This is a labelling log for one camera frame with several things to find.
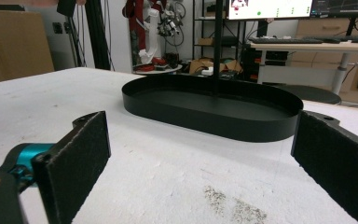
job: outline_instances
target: white wall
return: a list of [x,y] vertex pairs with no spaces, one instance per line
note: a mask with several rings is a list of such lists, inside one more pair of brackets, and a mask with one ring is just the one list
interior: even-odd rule
[[[121,15],[121,9],[125,4],[125,0],[121,1],[121,4],[117,2],[103,0],[101,1],[103,11],[109,8],[110,13],[110,28],[109,34],[108,22],[106,23],[106,40],[108,46],[111,45],[111,57],[115,70],[118,72],[131,72],[131,55],[130,55],[130,37],[128,32],[128,20]],[[83,49],[85,51],[85,59],[87,67],[95,67],[92,56],[92,48],[89,36],[89,27],[87,24],[86,10],[82,7],[77,7],[74,14],[74,22],[79,32],[80,43],[84,42]],[[48,43],[50,46],[51,56],[55,62],[57,70],[74,67],[73,52],[70,44],[70,37],[67,34],[57,35],[54,34],[52,29],[53,22],[65,22],[65,17],[56,12],[56,7],[27,7],[28,11],[36,11],[42,14],[45,30],[48,36]]]

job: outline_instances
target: monitor screen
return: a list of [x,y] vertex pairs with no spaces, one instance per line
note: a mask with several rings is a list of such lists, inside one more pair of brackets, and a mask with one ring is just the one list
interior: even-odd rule
[[358,18],[358,0],[314,0],[312,18]]
[[228,0],[229,20],[308,18],[312,0]]

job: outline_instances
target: cardboard box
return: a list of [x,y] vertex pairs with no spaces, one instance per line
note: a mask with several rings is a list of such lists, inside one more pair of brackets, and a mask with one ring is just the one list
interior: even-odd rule
[[212,46],[213,45],[213,38],[199,38],[199,45],[202,46]]
[[[222,72],[223,70],[240,72],[242,70],[240,62],[238,62],[237,60],[222,59],[220,60],[220,62],[221,63],[219,66],[219,72]],[[200,58],[193,60],[190,63],[189,74],[194,75],[203,69],[207,69],[208,67],[213,67],[212,58]]]
[[53,71],[41,15],[0,11],[0,81]]

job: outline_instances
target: black plastic tray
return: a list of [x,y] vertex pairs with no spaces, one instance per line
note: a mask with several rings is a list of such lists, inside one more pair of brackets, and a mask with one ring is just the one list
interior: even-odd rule
[[278,88],[207,77],[141,77],[122,88],[134,115],[247,142],[295,133],[302,101]]

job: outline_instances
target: desk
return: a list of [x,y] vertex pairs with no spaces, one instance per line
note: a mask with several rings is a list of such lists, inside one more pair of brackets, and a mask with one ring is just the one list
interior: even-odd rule
[[[246,143],[134,116],[121,87],[138,77],[75,68],[0,82],[0,164],[17,144],[55,143],[105,110],[112,157],[74,223],[356,223],[290,156],[293,137]],[[358,135],[358,109],[305,109]],[[30,223],[47,223],[38,189],[21,199]]]
[[[341,42],[339,44],[251,44],[251,48],[262,50],[257,83],[276,82],[288,84],[307,83],[310,86],[329,86],[332,92],[339,94],[347,73],[351,53],[358,53],[358,44]],[[305,67],[266,66],[267,50],[276,51],[312,51],[342,53],[337,69],[315,69]]]

